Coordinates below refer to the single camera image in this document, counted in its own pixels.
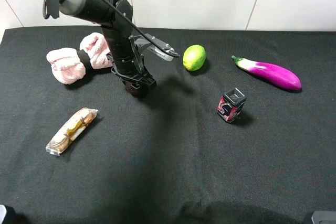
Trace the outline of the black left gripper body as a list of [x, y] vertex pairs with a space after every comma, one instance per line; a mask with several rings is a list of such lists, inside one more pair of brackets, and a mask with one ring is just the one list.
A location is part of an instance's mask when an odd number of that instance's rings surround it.
[[138, 52], [135, 38], [133, 35], [127, 37], [105, 35], [110, 49], [108, 57], [112, 62], [113, 72], [118, 77], [136, 77], [147, 74], [144, 59]]

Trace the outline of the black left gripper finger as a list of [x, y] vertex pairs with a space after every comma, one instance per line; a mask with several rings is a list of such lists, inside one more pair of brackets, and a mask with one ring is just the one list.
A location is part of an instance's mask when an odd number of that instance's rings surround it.
[[156, 80], [153, 79], [152, 75], [145, 71], [144, 73], [137, 73], [131, 77], [131, 79], [139, 85], [147, 86], [148, 88], [156, 87]]
[[119, 75], [119, 74], [117, 74], [117, 73], [116, 73], [115, 75], [116, 75], [116, 76], [121, 80], [121, 82], [124, 84], [126, 90], [136, 90], [137, 86], [134, 85], [133, 82], [131, 82], [131, 81], [125, 79], [124, 77], [122, 77], [121, 75]]

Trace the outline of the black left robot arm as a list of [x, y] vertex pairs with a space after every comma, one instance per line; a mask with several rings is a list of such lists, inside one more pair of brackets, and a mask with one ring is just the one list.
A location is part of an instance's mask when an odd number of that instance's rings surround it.
[[43, 17], [60, 14], [86, 20], [101, 27], [100, 33], [85, 37], [79, 50], [63, 48], [47, 54], [54, 77], [73, 84], [92, 69], [111, 68], [134, 96], [156, 86], [147, 71], [141, 50], [145, 36], [133, 36], [133, 9], [127, 0], [43, 0]]

